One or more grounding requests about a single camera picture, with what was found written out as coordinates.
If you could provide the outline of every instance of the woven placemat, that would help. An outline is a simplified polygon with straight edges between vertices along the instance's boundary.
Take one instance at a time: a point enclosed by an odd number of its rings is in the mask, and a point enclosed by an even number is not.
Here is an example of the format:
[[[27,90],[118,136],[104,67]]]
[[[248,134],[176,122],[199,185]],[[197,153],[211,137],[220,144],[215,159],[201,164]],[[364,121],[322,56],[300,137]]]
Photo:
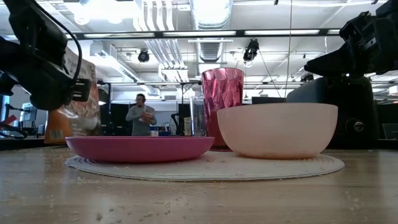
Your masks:
[[[331,156],[298,160],[239,157],[233,152],[207,152],[197,159],[152,164],[108,164],[75,156],[66,165],[95,174],[141,180],[266,180],[328,174],[344,167]]]

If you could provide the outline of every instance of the security camera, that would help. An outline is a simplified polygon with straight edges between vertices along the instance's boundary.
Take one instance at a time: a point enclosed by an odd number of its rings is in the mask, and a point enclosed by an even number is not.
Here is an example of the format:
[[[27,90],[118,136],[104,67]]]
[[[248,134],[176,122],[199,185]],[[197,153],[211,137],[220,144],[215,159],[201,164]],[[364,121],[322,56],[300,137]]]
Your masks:
[[[141,49],[141,53],[138,55],[138,61],[142,63],[149,61],[148,49]]]

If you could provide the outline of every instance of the pink plate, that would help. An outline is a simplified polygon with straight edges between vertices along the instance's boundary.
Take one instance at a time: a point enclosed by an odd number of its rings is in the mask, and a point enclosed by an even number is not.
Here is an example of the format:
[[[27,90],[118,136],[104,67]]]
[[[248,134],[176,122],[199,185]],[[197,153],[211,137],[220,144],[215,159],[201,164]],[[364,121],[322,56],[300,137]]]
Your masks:
[[[213,137],[68,137],[68,147],[86,159],[106,162],[167,162],[201,156]]]

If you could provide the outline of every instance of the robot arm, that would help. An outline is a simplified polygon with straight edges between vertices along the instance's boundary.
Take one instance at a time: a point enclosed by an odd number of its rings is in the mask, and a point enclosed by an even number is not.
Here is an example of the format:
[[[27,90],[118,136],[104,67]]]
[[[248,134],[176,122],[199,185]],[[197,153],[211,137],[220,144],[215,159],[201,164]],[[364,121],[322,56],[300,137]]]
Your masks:
[[[19,84],[28,91],[38,109],[55,110],[71,100],[87,101],[91,82],[79,79],[81,47],[75,36],[34,0],[4,0],[10,11],[9,22],[19,44],[0,39],[0,94],[12,95]],[[67,37],[78,47],[76,72],[68,76],[63,56]]]
[[[340,30],[344,45],[327,55],[307,62],[304,69],[327,78],[349,73],[383,74],[398,69],[398,0],[388,0],[376,10],[348,21]]]

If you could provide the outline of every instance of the snack bag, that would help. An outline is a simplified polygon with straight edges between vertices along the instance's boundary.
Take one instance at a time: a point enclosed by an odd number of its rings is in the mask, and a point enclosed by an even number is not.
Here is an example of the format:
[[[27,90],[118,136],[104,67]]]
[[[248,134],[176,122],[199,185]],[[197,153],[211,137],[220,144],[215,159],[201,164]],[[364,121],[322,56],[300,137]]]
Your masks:
[[[66,48],[64,56],[65,67],[72,77],[75,74],[78,56]],[[79,78],[91,81],[90,96],[87,102],[71,101],[69,105],[49,111],[44,142],[65,143],[69,136],[94,136],[101,132],[100,106],[98,104],[98,89],[94,64],[82,60]]]

